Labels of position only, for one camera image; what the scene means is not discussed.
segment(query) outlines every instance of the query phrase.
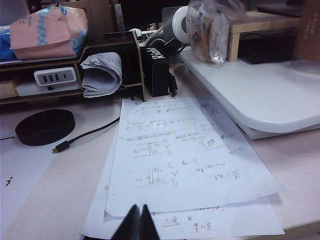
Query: power strip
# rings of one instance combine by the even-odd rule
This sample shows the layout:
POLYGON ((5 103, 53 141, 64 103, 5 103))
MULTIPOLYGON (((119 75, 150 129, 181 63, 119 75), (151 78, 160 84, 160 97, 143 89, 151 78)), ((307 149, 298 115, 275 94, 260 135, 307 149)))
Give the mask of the power strip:
POLYGON ((38 84, 39 86, 77 81, 76 71, 72 66, 39 70, 35 71, 33 75, 36 84, 38 84))

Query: handwritten notes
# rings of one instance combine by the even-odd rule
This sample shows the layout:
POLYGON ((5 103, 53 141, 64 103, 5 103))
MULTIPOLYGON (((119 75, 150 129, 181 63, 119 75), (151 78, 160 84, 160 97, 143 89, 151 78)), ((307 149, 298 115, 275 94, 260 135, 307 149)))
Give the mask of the handwritten notes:
MULTIPOLYGON (((116 139, 110 146, 99 185, 83 226, 82 234, 91 238, 111 239, 124 219, 110 216, 104 211, 115 147, 116 139)), ((168 240, 284 234, 266 197, 245 203, 197 208, 193 211, 152 212, 151 217, 160 238, 168 240)))
POLYGON ((211 97, 123 100, 106 212, 171 212, 275 194, 278 182, 211 97))

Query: black box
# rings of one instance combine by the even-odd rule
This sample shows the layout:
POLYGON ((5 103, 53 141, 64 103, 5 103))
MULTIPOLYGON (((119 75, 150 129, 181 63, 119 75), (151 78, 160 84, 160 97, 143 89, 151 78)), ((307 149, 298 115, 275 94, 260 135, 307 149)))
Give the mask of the black box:
POLYGON ((142 69, 144 84, 153 97, 168 95, 171 74, 170 61, 155 47, 144 47, 142 51, 142 69))

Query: black wireless charger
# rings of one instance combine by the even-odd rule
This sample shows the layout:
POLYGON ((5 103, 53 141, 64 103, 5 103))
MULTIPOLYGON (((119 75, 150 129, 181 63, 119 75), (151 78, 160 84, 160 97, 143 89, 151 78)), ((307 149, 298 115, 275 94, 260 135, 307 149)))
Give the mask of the black wireless charger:
POLYGON ((41 146, 63 139, 74 128, 72 112, 52 109, 28 116, 16 126, 15 133, 23 144, 41 146))

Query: white desk surface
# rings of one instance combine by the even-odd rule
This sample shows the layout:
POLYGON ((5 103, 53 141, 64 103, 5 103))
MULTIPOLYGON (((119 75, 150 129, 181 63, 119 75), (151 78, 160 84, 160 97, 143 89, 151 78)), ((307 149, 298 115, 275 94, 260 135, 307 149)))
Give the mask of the white desk surface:
MULTIPOLYGON (((178 84, 177 98, 208 94, 184 65, 175 66, 172 72, 178 84)), ((120 106, 120 102, 94 99, 59 105, 75 116, 70 138, 111 122, 119 116, 120 106)), ((34 112, 42 109, 32 107, 34 112)), ((56 154, 2 239, 82 240, 80 232, 114 134, 114 128, 96 133, 56 154)), ((292 239, 320 232, 320 129, 248 141, 284 186, 279 195, 269 199, 287 234, 261 239, 292 239)))

